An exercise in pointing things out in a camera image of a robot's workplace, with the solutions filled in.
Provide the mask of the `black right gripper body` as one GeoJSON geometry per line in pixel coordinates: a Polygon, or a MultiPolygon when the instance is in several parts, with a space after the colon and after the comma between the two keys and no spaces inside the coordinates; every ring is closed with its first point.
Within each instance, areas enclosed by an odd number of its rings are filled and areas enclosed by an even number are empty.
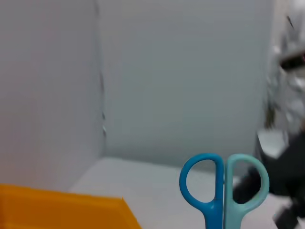
{"type": "Polygon", "coordinates": [[[277,158],[262,154],[269,175],[269,192],[291,198],[305,197],[305,134],[299,133],[277,158]]]}

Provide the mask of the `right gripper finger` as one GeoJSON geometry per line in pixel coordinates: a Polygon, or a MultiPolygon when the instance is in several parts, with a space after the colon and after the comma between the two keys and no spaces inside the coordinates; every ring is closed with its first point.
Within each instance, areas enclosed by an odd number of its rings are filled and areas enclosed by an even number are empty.
{"type": "Polygon", "coordinates": [[[250,167],[241,181],[234,186],[233,200],[238,204],[244,204],[259,192],[260,187],[260,174],[256,168],[250,167]]]}
{"type": "Polygon", "coordinates": [[[293,199],[290,206],[275,214],[274,222],[278,229],[295,229],[298,219],[305,218],[305,200],[293,199]]]}

